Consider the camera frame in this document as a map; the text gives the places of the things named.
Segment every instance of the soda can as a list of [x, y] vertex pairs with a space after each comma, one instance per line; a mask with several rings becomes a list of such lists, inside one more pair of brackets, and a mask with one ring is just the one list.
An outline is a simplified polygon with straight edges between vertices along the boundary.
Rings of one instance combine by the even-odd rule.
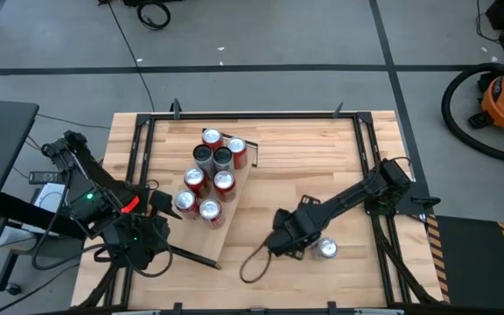
[[193, 167], [185, 172], [184, 183], [199, 199], [205, 199], [209, 194], [206, 174], [198, 167]]
[[196, 165], [206, 174], [208, 179], [215, 176], [214, 152], [205, 144], [200, 144], [193, 149], [193, 160]]
[[235, 169], [233, 163], [233, 153], [227, 147], [220, 147], [213, 154], [213, 162], [215, 163], [215, 170], [217, 172], [230, 171]]
[[227, 147], [233, 153], [234, 168], [236, 170], [244, 168], [248, 162], [246, 141], [236, 136], [228, 141]]
[[230, 171], [218, 172], [213, 184], [220, 201], [229, 202], [235, 198], [235, 176]]
[[319, 239], [312, 248], [318, 259], [331, 259], [338, 254], [338, 244], [329, 237]]
[[200, 216], [196, 195], [189, 190], [183, 190], [176, 195], [174, 206], [189, 220], [196, 220]]
[[201, 141], [210, 147], [213, 152], [223, 146], [223, 135], [217, 129], [206, 129]]
[[199, 213], [212, 229], [220, 228], [223, 226], [223, 223], [225, 223], [221, 205], [215, 200], [204, 200], [199, 207]]

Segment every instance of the gray floor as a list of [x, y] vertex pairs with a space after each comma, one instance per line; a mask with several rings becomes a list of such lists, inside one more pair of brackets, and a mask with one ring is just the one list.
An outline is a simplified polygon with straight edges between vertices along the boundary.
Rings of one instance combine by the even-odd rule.
[[[504, 52], [475, 34], [473, 0], [377, 0], [397, 65], [471, 65], [498, 60]], [[484, 10], [491, 0], [481, 1]], [[144, 29], [133, 9], [113, 7], [139, 64], [161, 66], [347, 64], [384, 65], [373, 14], [366, 0], [185, 0], [169, 3], [172, 22], [164, 31]], [[493, 34], [486, 20], [484, 32]], [[0, 68], [132, 67], [107, 6], [83, 0], [7, 0], [0, 12]], [[436, 213], [504, 222], [504, 163], [481, 156], [445, 129], [440, 100], [457, 73], [399, 73], [411, 125], [433, 195]], [[386, 72], [291, 71], [147, 73], [157, 110], [177, 97], [191, 110], [396, 109]], [[472, 84], [454, 98], [462, 117], [475, 109]], [[115, 112], [149, 111], [137, 74], [0, 76], [0, 100], [36, 102], [40, 113], [79, 123], [110, 124]], [[87, 135], [96, 157], [108, 132], [39, 118], [31, 132], [38, 142], [67, 129]], [[504, 148], [504, 134], [476, 137]], [[22, 172], [52, 170], [25, 146], [15, 165]], [[34, 186], [12, 172], [4, 190], [28, 200]], [[74, 249], [78, 244], [64, 244]], [[0, 251], [0, 268], [6, 253]], [[23, 259], [13, 280], [25, 290], [55, 271], [38, 273]], [[6, 314], [64, 309], [75, 271]], [[0, 305], [12, 300], [0, 293]]]

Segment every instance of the black metal frame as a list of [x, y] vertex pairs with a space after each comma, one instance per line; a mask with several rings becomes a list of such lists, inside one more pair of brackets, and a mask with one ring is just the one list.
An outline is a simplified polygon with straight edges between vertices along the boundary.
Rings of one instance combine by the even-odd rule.
[[[129, 154], [129, 164], [128, 171], [126, 174], [126, 180], [131, 182], [133, 180], [134, 171], [137, 163], [137, 151], [139, 148], [139, 141], [141, 139], [141, 131], [144, 125], [148, 126], [147, 137], [145, 139], [145, 147], [143, 151], [143, 164], [141, 169], [141, 176], [139, 178], [139, 184], [144, 185], [147, 181], [147, 173], [149, 171], [151, 146], [153, 140], [153, 133], [155, 129], [155, 123], [160, 120], [224, 120], [224, 119], [352, 119], [353, 128], [355, 132], [355, 137], [357, 141], [357, 147], [360, 157], [361, 169], [363, 171], [363, 176], [367, 176], [369, 171], [368, 157], [366, 153], [365, 144], [363, 142], [363, 135], [361, 131], [361, 124], [364, 123], [367, 126], [367, 133], [369, 137], [369, 142], [371, 146], [371, 153], [374, 162], [377, 164], [381, 160], [380, 152], [378, 149], [378, 143], [376, 141], [375, 126], [373, 125], [373, 119], [370, 112], [235, 112], [235, 113], [187, 113], [187, 112], [177, 112], [176, 115], [173, 113], [154, 113], [154, 114], [139, 114], [136, 117], [136, 126], [134, 130], [133, 140], [131, 144], [131, 151]], [[145, 203], [142, 203], [140, 207], [147, 207]], [[371, 221], [373, 224], [374, 233], [377, 229], [382, 230], [381, 223], [378, 214], [370, 214]], [[400, 258], [402, 258], [402, 253], [400, 251], [398, 236], [396, 232], [396, 224], [394, 222], [394, 215], [387, 216], [387, 226], [388, 226], [388, 236], [391, 240], [391, 244]], [[386, 298], [387, 305], [391, 305], [395, 302], [394, 294], [392, 291], [392, 284], [390, 281], [389, 267], [387, 263], [387, 258], [385, 253], [379, 246], [376, 246], [377, 254], [379, 257], [379, 265], [381, 269], [382, 285], [384, 290], [384, 296]], [[212, 265], [211, 262], [203, 261], [205, 257], [195, 255], [188, 252], [178, 252], [177, 254], [182, 254], [182, 256], [192, 259], [198, 263], [204, 263], [211, 267], [217, 267], [217, 265]], [[126, 268], [125, 275], [122, 284], [122, 295], [121, 295], [121, 306], [128, 308], [130, 301], [130, 290], [131, 290], [131, 279], [133, 270]], [[398, 275], [400, 279], [400, 289], [402, 293], [402, 301], [404, 303], [410, 303], [410, 290], [408, 285], [404, 281], [401, 275]], [[104, 305], [109, 306], [112, 304], [112, 296], [114, 294], [114, 287], [116, 286], [116, 280], [114, 279], [106, 291], [104, 298]], [[177, 314], [176, 310], [179, 308], [181, 310], [181, 304], [176, 303], [171, 311], [161, 310], [161, 313], [167, 314]], [[266, 309], [257, 310], [191, 310], [191, 313], [195, 314], [242, 314], [243, 311], [249, 312], [251, 314], [265, 314]], [[338, 314], [338, 313], [352, 313], [352, 308], [338, 309], [333, 301], [328, 302], [328, 308], [326, 309], [302, 309], [302, 310], [269, 310], [270, 314]]]

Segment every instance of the wooden tabletop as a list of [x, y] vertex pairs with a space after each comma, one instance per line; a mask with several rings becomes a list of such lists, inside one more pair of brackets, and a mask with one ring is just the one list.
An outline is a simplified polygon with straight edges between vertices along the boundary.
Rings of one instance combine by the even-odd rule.
[[[395, 112], [372, 114], [382, 157], [405, 156]], [[104, 168], [117, 179], [125, 179], [136, 115], [115, 114], [112, 122]], [[278, 208], [296, 209], [303, 194], [327, 200], [362, 179], [352, 120], [160, 121], [155, 127], [148, 179], [168, 186], [181, 177], [187, 160], [192, 159], [188, 148], [195, 145], [195, 137], [205, 127], [259, 145], [258, 166], [248, 175], [220, 253], [222, 269], [175, 256], [170, 270], [160, 278], [149, 279], [134, 273], [130, 309], [171, 309], [175, 302], [182, 302], [185, 309], [325, 308], [327, 301], [335, 301], [338, 307], [385, 306], [375, 238], [362, 206], [334, 219], [323, 232], [323, 236], [338, 243], [337, 258], [317, 261], [308, 255], [299, 262], [282, 256], [271, 262], [268, 273], [259, 282], [245, 284], [239, 279], [243, 260], [270, 232]], [[144, 147], [144, 134], [143, 131], [140, 151]], [[403, 161], [398, 163], [409, 171]], [[424, 225], [402, 216], [396, 217], [395, 224], [406, 265], [433, 297], [441, 299]], [[88, 241], [87, 245], [101, 241]], [[245, 276], [251, 278], [257, 274], [266, 258], [267, 253], [261, 252], [249, 264]], [[165, 262], [166, 254], [158, 255], [147, 271], [157, 272]], [[396, 300], [400, 300], [396, 271], [391, 263], [388, 265]], [[106, 263], [94, 262], [92, 253], [82, 257], [72, 305], [87, 297], [107, 267]], [[123, 279], [122, 270], [118, 278]], [[119, 303], [119, 283], [115, 303]]]

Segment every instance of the vacuum hose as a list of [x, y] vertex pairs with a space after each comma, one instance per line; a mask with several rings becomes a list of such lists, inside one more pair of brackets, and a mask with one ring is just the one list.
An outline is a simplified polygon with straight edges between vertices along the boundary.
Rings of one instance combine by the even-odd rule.
[[497, 158], [499, 160], [504, 161], [504, 151], [502, 150], [497, 150], [495, 148], [492, 148], [474, 138], [472, 138], [470, 135], [465, 133], [454, 121], [454, 118], [452, 118], [452, 112], [451, 112], [451, 100], [452, 100], [452, 95], [454, 94], [454, 91], [459, 87], [459, 85], [471, 77], [474, 74], [479, 74], [482, 72], [491, 72], [493, 74], [499, 75], [499, 76], [504, 76], [504, 66], [500, 64], [495, 64], [495, 63], [484, 63], [477, 65], [474, 69], [464, 71], [463, 73], [459, 74], [454, 80], [451, 82], [451, 84], [448, 85], [446, 88], [446, 91], [444, 91], [443, 95], [443, 100], [441, 102], [441, 112], [443, 114], [443, 119], [444, 123], [446, 123], [446, 127], [451, 131], [451, 133], [460, 141], [463, 143], [467, 144], [471, 148], [475, 149], [476, 151], [479, 151], [483, 154], [486, 154], [492, 158]]

